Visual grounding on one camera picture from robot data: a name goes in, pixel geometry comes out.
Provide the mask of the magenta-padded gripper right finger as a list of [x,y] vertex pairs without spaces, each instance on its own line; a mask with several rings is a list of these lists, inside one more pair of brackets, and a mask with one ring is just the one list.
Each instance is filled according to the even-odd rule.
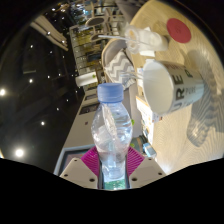
[[155,150],[147,145],[140,153],[130,147],[126,156],[126,172],[130,189],[140,188],[166,176],[155,160]]

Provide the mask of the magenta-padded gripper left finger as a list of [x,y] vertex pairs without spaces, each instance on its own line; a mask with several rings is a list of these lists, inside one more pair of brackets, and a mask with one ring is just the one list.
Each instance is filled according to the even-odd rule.
[[98,189],[100,160],[97,149],[92,147],[81,158],[72,158],[60,177],[84,188]]

